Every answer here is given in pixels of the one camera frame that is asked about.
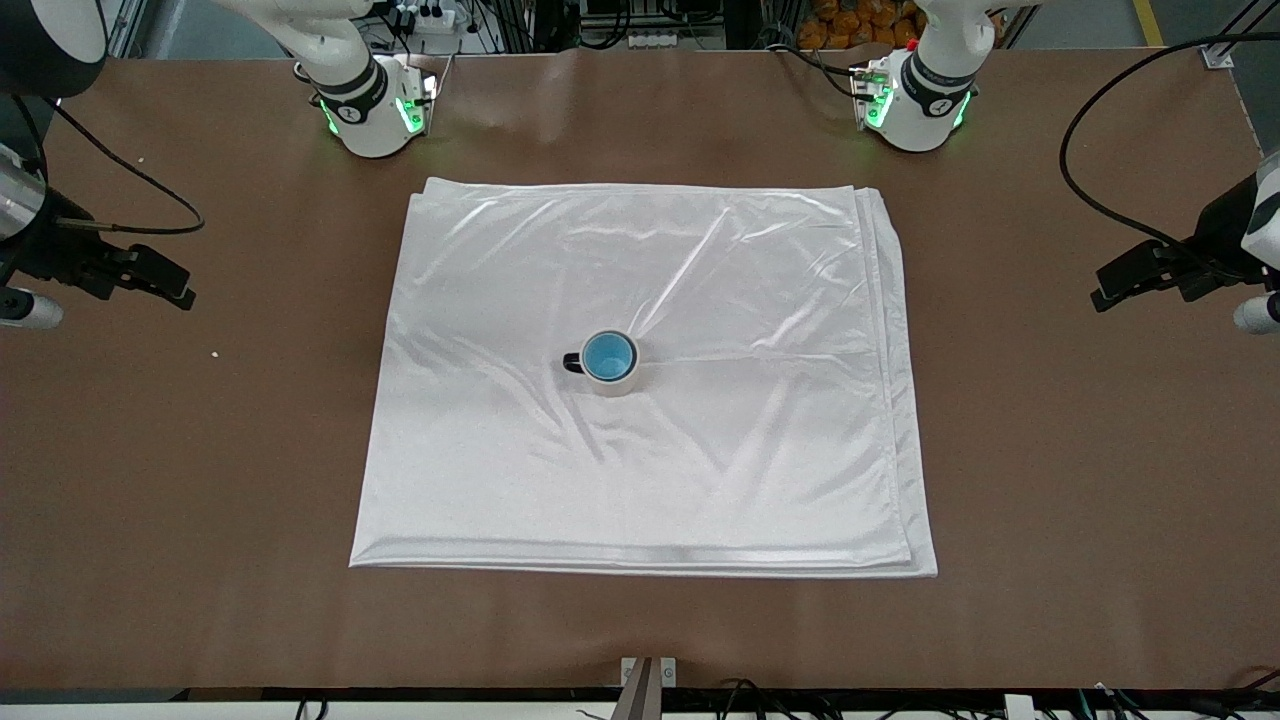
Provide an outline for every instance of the black cable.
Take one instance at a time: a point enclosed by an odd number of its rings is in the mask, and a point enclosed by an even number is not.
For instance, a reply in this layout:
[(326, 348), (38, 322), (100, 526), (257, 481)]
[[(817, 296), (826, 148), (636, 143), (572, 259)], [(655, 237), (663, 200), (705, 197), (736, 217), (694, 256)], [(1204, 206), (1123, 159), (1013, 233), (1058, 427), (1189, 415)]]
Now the black cable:
[(1271, 680), (1275, 680), (1276, 678), (1280, 678), (1280, 670), (1272, 670), (1272, 671), (1267, 673), (1266, 675), (1262, 675), (1257, 680), (1253, 680), (1248, 685), (1244, 685), (1240, 689), (1242, 691), (1256, 691), (1256, 689), (1261, 688), (1262, 685), (1270, 683)]
[[(782, 705), (782, 702), (780, 702), (776, 697), (764, 692), (763, 689), (760, 689), (759, 685), (756, 685), (754, 682), (746, 678), (739, 678), (735, 682), (733, 692), (730, 693), (730, 705), (732, 705), (733, 702), (733, 694), (742, 688), (749, 688), (751, 692), (755, 693), (758, 701), (758, 708), (763, 710), (765, 706), (771, 706), (773, 707), (773, 710), (781, 712), (785, 717), (787, 717), (787, 720), (800, 720), (800, 717), (797, 717), (795, 714), (787, 710), (787, 707)], [(728, 715), (728, 710), (730, 710), (728, 707), (724, 708), (726, 715)]]
[[(475, 10), (476, 10), (475, 0), (470, 0), (470, 3), (468, 3), (468, 0), (458, 0), (457, 5), (460, 8), (466, 6), (466, 12), (467, 12), (467, 27), (466, 27), (466, 31), (467, 31), (467, 35), (480, 35), (480, 23), (476, 20), (476, 13), (475, 13)], [(484, 41), (480, 41), (480, 46), (484, 47)]]
[(1199, 265), (1202, 270), (1228, 281), (1244, 279), (1243, 275), (1240, 275), (1239, 273), (1228, 270), (1225, 268), (1215, 266), (1211, 259), (1202, 256), (1199, 252), (1197, 252), (1192, 247), (1188, 247), (1185, 243), (1174, 240), (1167, 233), (1164, 233), (1143, 222), (1135, 220), (1128, 215), (1112, 210), (1111, 208), (1107, 208), (1106, 205), (1096, 200), (1092, 195), (1085, 192), (1084, 188), (1079, 186), (1079, 183), (1075, 182), (1075, 178), (1071, 177), (1071, 170), (1068, 167), (1066, 158), (1068, 158), (1068, 151), (1071, 147), (1071, 137), (1075, 135), (1075, 128), (1079, 127), (1080, 120), (1084, 119), (1084, 115), (1087, 115), (1089, 110), (1092, 110), (1093, 106), (1098, 104), (1098, 100), (1101, 100), (1107, 92), (1110, 92), (1111, 88), (1120, 85), (1125, 78), (1140, 70), (1142, 68), (1149, 65), (1151, 63), (1155, 63), (1156, 60), (1166, 55), (1171, 55), (1181, 50), (1189, 50), (1192, 47), (1199, 47), (1202, 45), (1215, 45), (1219, 42), (1262, 42), (1262, 41), (1276, 41), (1276, 40), (1280, 40), (1280, 32), (1211, 35), (1207, 37), (1189, 40), (1187, 42), (1179, 42), (1178, 45), (1170, 45), (1169, 47), (1152, 53), (1151, 55), (1147, 55), (1146, 58), (1138, 60), (1133, 65), (1129, 65), (1129, 68), (1126, 68), (1124, 72), (1107, 81), (1106, 85), (1098, 88), (1098, 91), (1094, 92), (1093, 96), (1089, 97), (1083, 106), (1080, 106), (1080, 110), (1075, 113), (1075, 117), (1071, 118), (1071, 123), (1066, 127), (1066, 132), (1062, 133), (1062, 145), (1059, 147), (1057, 164), (1059, 169), (1062, 173), (1062, 179), (1066, 181), (1066, 186), (1071, 188), (1071, 192), (1074, 192), (1076, 197), (1083, 200), (1085, 205), (1093, 208), (1103, 217), (1110, 218), (1111, 220), (1115, 220), (1125, 227), (1133, 228), (1140, 233), (1144, 233), (1155, 238), (1156, 241), (1164, 243), (1166, 247), (1181, 254), (1184, 258)]
[(852, 90), (849, 90), (847, 87), (841, 85), (840, 81), (835, 78), (835, 76), (854, 77), (858, 73), (858, 70), (831, 67), (827, 63), (822, 61), (822, 58), (818, 55), (817, 50), (813, 51), (813, 56), (809, 56), (796, 50), (795, 47), (791, 47), (790, 45), (782, 45), (780, 42), (765, 46), (765, 50), (772, 50), (772, 51), (786, 50), (787, 53), (791, 53), (796, 58), (804, 60), (805, 64), (808, 64), (809, 67), (818, 68), (819, 70), (822, 70), (822, 77), (827, 78), (827, 82), (831, 83), (831, 87), (835, 87), (837, 92), (840, 92), (846, 97), (852, 97), (854, 100), (865, 100), (868, 102), (874, 100), (874, 96), (868, 95), (865, 92), (854, 92)]
[(1231, 32), (1231, 28), (1235, 27), (1235, 23), (1244, 19), (1244, 15), (1248, 15), (1249, 10), (1252, 10), (1258, 3), (1261, 3), (1261, 0), (1249, 0), (1248, 4), (1245, 4), (1244, 8), (1242, 8), (1240, 12), (1236, 13), (1234, 18), (1231, 18), (1231, 22), (1222, 26), (1222, 32)]
[(827, 717), (828, 720), (845, 720), (845, 714), (841, 712), (838, 707), (832, 705), (826, 696), (818, 696), (818, 700), (822, 701), (822, 705), (824, 707), (822, 714), (824, 717)]
[(115, 152), (111, 152), (111, 150), (108, 146), (102, 145), (101, 140), (93, 137), (93, 133), (88, 132), (88, 129), (79, 123), (79, 120), (77, 120), (76, 118), (73, 118), (70, 115), (70, 113), (68, 113), (67, 110), (63, 110), (58, 105), (58, 102), (54, 102), (49, 97), (45, 97), (45, 102), (47, 102), (49, 106), (52, 108), (55, 113), (58, 113), (64, 120), (67, 120), (68, 124), (70, 124), (73, 128), (76, 128), (76, 132), (78, 132), (82, 136), (84, 136), (84, 140), (87, 140), (90, 142), (90, 145), (92, 145), (93, 147), (97, 147), (99, 152), (101, 152), (102, 155), (106, 155), (113, 163), (115, 163), (116, 165), (124, 168), (125, 170), (129, 170), (131, 173), (133, 173), (134, 176), (137, 176), (138, 178), (141, 178), (143, 182), (146, 182), (147, 184), (150, 184), (151, 187), (154, 187), (154, 188), (159, 190), (160, 192), (163, 192), (163, 193), (168, 195), (169, 197), (172, 197), (175, 202), (178, 202), (179, 205), (182, 205), (183, 208), (186, 208), (187, 211), (192, 214), (192, 217), (196, 218), (196, 222), (193, 224), (189, 224), (189, 225), (186, 225), (186, 227), (179, 227), (179, 228), (148, 228), (148, 227), (134, 227), (134, 225), (119, 225), (119, 224), (115, 224), (115, 223), (96, 223), (96, 222), (86, 223), (86, 222), (79, 222), (79, 220), (61, 220), (61, 223), (64, 224), (64, 227), (70, 227), (70, 223), (74, 223), (76, 227), (84, 227), (84, 228), (88, 228), (88, 229), (96, 229), (96, 231), (101, 231), (101, 232), (128, 232), (128, 233), (138, 233), (138, 234), (187, 234), (187, 233), (196, 232), (196, 231), (198, 231), (198, 229), (201, 229), (201, 228), (205, 227), (205, 217), (201, 215), (200, 210), (197, 210), (196, 206), (192, 205), (191, 202), (188, 202), (183, 196), (180, 196), (177, 192), (169, 190), (168, 187), (165, 187), (164, 184), (161, 184), (157, 179), (152, 178), (151, 176), (148, 176), (148, 174), (143, 173), (142, 170), (134, 168), (132, 164), (129, 164), (128, 161), (125, 161), (123, 158), (120, 158)]
[(22, 99), (20, 95), (10, 95), (13, 104), (18, 106), (18, 113), (22, 114), (22, 122), (27, 124), (27, 132), (31, 133), (31, 142), (36, 146), (36, 163), (40, 168), (40, 179), (49, 184), (49, 159), (45, 158), (45, 142), (40, 138), (40, 128), (36, 127), (36, 118), (31, 117), (31, 110), (27, 108), (27, 101)]
[(662, 13), (663, 17), (666, 17), (668, 20), (675, 20), (677, 23), (704, 23), (708, 20), (714, 20), (717, 17), (719, 17), (719, 12), (714, 10), (710, 13), (685, 13), (684, 15), (681, 15), (680, 13), (673, 12), (671, 8), (667, 8), (666, 0), (657, 0), (657, 5), (658, 5), (658, 12)]
[(902, 712), (902, 710), (905, 710), (905, 708), (906, 708), (906, 706), (905, 706), (905, 705), (904, 705), (902, 707), (896, 707), (896, 708), (893, 708), (893, 710), (890, 710), (890, 711), (888, 711), (888, 712), (886, 712), (884, 715), (881, 715), (881, 716), (879, 716), (879, 717), (877, 717), (876, 720), (888, 720), (890, 717), (892, 717), (892, 716), (897, 715), (899, 712)]
[[(1107, 698), (1107, 702), (1111, 703), (1112, 717), (1115, 720), (1129, 720), (1129, 714), (1125, 712), (1124, 705), (1120, 703), (1120, 698), (1116, 696), (1115, 692), (1110, 689), (1103, 689), (1102, 694)], [(1134, 715), (1142, 715), (1142, 712), (1134, 710)]]
[(801, 60), (804, 60), (806, 65), (812, 65), (812, 67), (818, 68), (819, 70), (822, 70), (824, 73), (831, 73), (831, 74), (835, 74), (835, 76), (854, 77), (854, 76), (860, 74), (863, 72), (863, 70), (851, 70), (849, 68), (837, 68), (837, 67), (833, 67), (833, 65), (828, 65), (827, 63), (823, 63), (822, 59), (810, 58), (809, 55), (805, 55), (803, 51), (796, 50), (795, 47), (791, 47), (790, 45), (783, 45), (781, 42), (774, 42), (772, 45), (765, 45), (764, 49), (774, 51), (774, 53), (778, 51), (778, 50), (786, 50), (787, 53), (791, 53), (796, 58), (800, 58)]
[[(938, 712), (941, 712), (941, 714), (951, 717), (951, 720), (965, 720), (965, 716), (960, 715), (959, 710), (951, 710), (951, 708), (947, 708), (947, 707), (943, 707), (941, 705), (936, 705), (936, 703), (932, 703), (932, 702), (923, 702), (920, 705), (925, 710), (936, 710), (936, 711), (938, 711)], [(978, 720), (978, 714), (974, 712), (973, 710), (969, 711), (969, 715), (973, 717), (973, 720)]]
[[(580, 33), (577, 41), (579, 45), (581, 45), (582, 47), (590, 47), (591, 50), (608, 50), (609, 47), (613, 47), (614, 45), (621, 42), (622, 38), (627, 36), (627, 32), (631, 29), (631, 0), (617, 0), (617, 1), (618, 1), (618, 15), (617, 18), (613, 19), (613, 29), (609, 32), (609, 37), (607, 37), (604, 42), (594, 44), (584, 41)], [(626, 13), (625, 27), (622, 22), (623, 13)]]
[(814, 50), (813, 54), (814, 54), (814, 60), (817, 60), (818, 63), (818, 68), (822, 70), (822, 77), (827, 78), (827, 82), (829, 82), (831, 87), (835, 87), (837, 92), (847, 97), (852, 97), (854, 100), (865, 100), (867, 102), (870, 102), (872, 100), (876, 99), (874, 95), (867, 92), (854, 92), (852, 90), (849, 90), (847, 87), (840, 85), (832, 76), (831, 70), (828, 69), (827, 63), (823, 63), (820, 59), (818, 59), (817, 56), (818, 51)]
[(393, 28), (392, 23), (387, 20), (387, 15), (378, 14), (378, 19), (383, 20), (383, 24), (387, 26), (387, 32), (392, 33), (392, 42), (396, 42), (397, 40), (399, 40), (401, 41), (401, 47), (404, 49), (404, 54), (406, 55), (412, 55), (413, 51), (408, 49), (408, 42), (404, 42), (404, 37), (403, 36), (396, 35), (396, 28)]
[[(480, 23), (484, 26), (484, 32), (489, 36), (489, 44), (493, 45), (493, 54), (498, 55), (498, 38), (493, 36), (493, 29), (489, 27), (489, 15), (485, 14), (485, 12), (477, 5), (480, 5), (477, 0), (471, 0), (471, 22), (475, 22), (476, 14), (480, 15)], [(480, 45), (484, 46), (484, 40), (480, 41)]]
[[(1121, 702), (1124, 702), (1125, 705), (1129, 706), (1129, 712), (1133, 712), (1134, 717), (1137, 717), (1138, 720), (1151, 720), (1151, 717), (1147, 717), (1147, 715), (1143, 714), (1143, 711), (1138, 708), (1138, 703), (1137, 702), (1129, 700), (1129, 696), (1126, 696), (1124, 693), (1116, 693), (1116, 694), (1120, 696), (1120, 701)], [(1120, 705), (1119, 703), (1116, 705), (1116, 708), (1120, 710)]]
[[(781, 14), (777, 12), (778, 10), (777, 3), (771, 1), (769, 5), (771, 5), (769, 14), (774, 20), (773, 23), (774, 38), (778, 37), (786, 38), (787, 36), (790, 36), (791, 42), (795, 42), (796, 24), (800, 22), (800, 13), (801, 8), (804, 6), (804, 3), (801, 3), (801, 0), (785, 0)], [(783, 27), (787, 28), (786, 33), (782, 32)]]
[(475, 0), (466, 0), (466, 4), (467, 4), (467, 15), (468, 15), (467, 33), (471, 33), (471, 35), (476, 36), (476, 40), (480, 41), (480, 49), (484, 50), (485, 55), (497, 54), (498, 46), (494, 45), (493, 50), (489, 50), (489, 46), (484, 44), (484, 36), (480, 35), (480, 20), (483, 20), (484, 18), (476, 17), (476, 3), (475, 3)]
[[(293, 720), (302, 720), (302, 714), (307, 708), (307, 702), (308, 701), (306, 696), (303, 696), (302, 700), (298, 701), (298, 711), (293, 714)], [(316, 715), (315, 720), (324, 720), (325, 715), (329, 715), (329, 701), (325, 698), (320, 698), (320, 714)]]
[(356, 26), (356, 32), (360, 33), (360, 40), (364, 41), (366, 45), (369, 45), (370, 50), (394, 50), (396, 49), (396, 36), (394, 35), (392, 35), (390, 42), (383, 42), (381, 40), (378, 40), (378, 38), (366, 38), (365, 37), (366, 35), (369, 35), (369, 28), (372, 27), (372, 23), (370, 23), (367, 19), (364, 19), (364, 20), (361, 20), (361, 19), (352, 20), (352, 24)]
[[(1258, 13), (1252, 20), (1249, 20), (1249, 24), (1244, 26), (1244, 29), (1242, 29), (1240, 32), (1242, 33), (1249, 32), (1251, 29), (1258, 27), (1258, 23), (1261, 23), (1263, 19), (1266, 19), (1266, 17), (1271, 14), (1271, 10), (1276, 9), (1276, 5), (1280, 5), (1280, 0), (1271, 0), (1271, 4), (1267, 5), (1261, 13)], [(1222, 54), (1226, 55), (1228, 53), (1231, 51), (1233, 47), (1235, 47), (1235, 42), (1231, 42), (1230, 45), (1228, 45), (1226, 47), (1224, 47), (1222, 49)]]
[[(486, 0), (480, 0), (480, 3), (483, 3), (484, 6), (488, 8), (490, 13), (493, 13), (493, 17), (497, 18), (498, 22), (507, 23), (508, 27), (511, 27), (512, 29), (515, 29), (516, 33), (520, 36), (521, 40), (524, 40), (524, 38), (527, 37), (529, 38), (529, 49), (530, 50), (536, 50), (536, 47), (535, 47), (536, 42), (534, 41), (534, 33), (532, 33), (532, 31), (530, 31), (527, 28), (522, 28), (522, 27), (520, 27), (520, 23), (517, 23), (517, 22), (515, 22), (515, 20), (512, 20), (509, 18), (503, 17), (502, 13), (499, 13), (497, 8), (489, 5), (489, 3)], [(508, 53), (511, 53), (512, 49), (507, 47), (506, 50)]]
[(748, 682), (749, 680), (739, 679), (737, 682), (733, 683), (733, 689), (730, 691), (728, 701), (724, 703), (724, 712), (717, 712), (716, 720), (724, 720), (726, 717), (728, 717), (728, 714), (732, 712), (733, 710), (733, 698), (737, 697), (739, 691), (746, 687)]
[(1025, 32), (1027, 26), (1032, 24), (1032, 20), (1036, 19), (1037, 13), (1041, 12), (1041, 5), (1021, 8), (1019, 13), (1021, 12), (1025, 12), (1027, 14), (1023, 15), (1023, 22), (1021, 24), (1018, 26), (1018, 29), (1014, 32), (1014, 36), (1005, 38), (1005, 46), (1004, 46), (1005, 50), (1012, 50), (1014, 45), (1016, 45), (1018, 41), (1023, 38), (1023, 32)]

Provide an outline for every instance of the brown table surface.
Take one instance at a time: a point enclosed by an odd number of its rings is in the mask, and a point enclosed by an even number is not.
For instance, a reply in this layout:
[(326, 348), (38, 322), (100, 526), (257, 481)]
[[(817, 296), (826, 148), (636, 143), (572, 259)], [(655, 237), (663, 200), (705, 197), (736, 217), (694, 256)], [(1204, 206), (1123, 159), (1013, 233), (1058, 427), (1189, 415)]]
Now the brown table surface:
[[(433, 137), (379, 161), (328, 135), (287, 63), (113, 63), (69, 108), (205, 211), (148, 241), (200, 299), (51, 288), (60, 329), (0, 336), (0, 684), (594, 685), (652, 653), (686, 685), (1207, 688), (1280, 661), (1280, 348), (1231, 327), (1242, 288), (1094, 314), (1094, 269), (1142, 238), (1057, 174), (1071, 114), (1139, 56), (996, 53), (927, 155), (859, 135), (792, 58), (461, 58)], [(64, 124), (47, 146), (100, 219), (184, 222)], [(1075, 154), (1082, 183), (1175, 234), (1257, 163), (1230, 77), (1192, 54), (1123, 86)], [(348, 569), (430, 176), (879, 188), (940, 577)]]

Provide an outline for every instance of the folded white sheet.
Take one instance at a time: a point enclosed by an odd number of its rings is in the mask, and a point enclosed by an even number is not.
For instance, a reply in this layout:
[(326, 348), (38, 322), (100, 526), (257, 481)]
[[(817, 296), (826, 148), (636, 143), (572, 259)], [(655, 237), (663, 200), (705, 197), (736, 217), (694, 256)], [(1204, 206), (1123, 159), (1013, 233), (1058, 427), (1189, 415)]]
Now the folded white sheet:
[[(607, 328), (640, 346), (625, 397), (561, 366)], [(936, 575), (879, 193), (433, 178), (351, 565)]]

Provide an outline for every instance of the metal stand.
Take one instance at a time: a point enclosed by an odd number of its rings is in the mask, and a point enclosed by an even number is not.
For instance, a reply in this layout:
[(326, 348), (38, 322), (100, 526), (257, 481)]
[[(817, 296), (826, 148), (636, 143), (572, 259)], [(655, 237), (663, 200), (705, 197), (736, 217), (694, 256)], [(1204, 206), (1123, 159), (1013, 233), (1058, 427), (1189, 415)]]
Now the metal stand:
[[(627, 680), (631, 679), (631, 671), (635, 670), (637, 660), (635, 657), (622, 659), (622, 679), (618, 680), (620, 685), (626, 685)], [(676, 659), (663, 657), (662, 662), (658, 665), (662, 671), (662, 687), (673, 688), (676, 687)]]
[(1229, 70), (1234, 68), (1235, 60), (1231, 59), (1230, 51), (1231, 47), (1224, 42), (1201, 47), (1201, 59), (1204, 60), (1204, 68), (1210, 70)]
[[(671, 669), (675, 680), (675, 667)], [(660, 720), (662, 719), (662, 664), (653, 657), (636, 660), (627, 674), (622, 697), (609, 720)]]

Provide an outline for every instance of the green led light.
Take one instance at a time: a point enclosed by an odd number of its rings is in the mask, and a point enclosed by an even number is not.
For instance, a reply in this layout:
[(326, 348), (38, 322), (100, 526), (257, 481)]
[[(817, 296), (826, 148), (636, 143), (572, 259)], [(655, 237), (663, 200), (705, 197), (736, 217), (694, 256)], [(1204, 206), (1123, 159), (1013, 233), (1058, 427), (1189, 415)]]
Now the green led light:
[(417, 111), (412, 101), (397, 100), (396, 109), (401, 111), (401, 118), (404, 119), (404, 127), (408, 128), (408, 132), (421, 132), (422, 113)]
[(333, 115), (329, 114), (329, 106), (320, 101), (320, 109), (324, 110), (324, 117), (329, 120), (329, 132), (338, 135), (338, 123), (333, 122)]
[(960, 109), (956, 110), (956, 119), (951, 123), (951, 129), (956, 129), (964, 122), (964, 109), (969, 106), (970, 97), (973, 97), (973, 92), (964, 94), (964, 100), (960, 101)]
[(888, 106), (893, 104), (893, 91), (888, 87), (884, 88), (884, 94), (876, 99), (876, 105), (867, 111), (867, 124), (873, 128), (878, 128), (884, 124), (884, 115), (888, 114)]

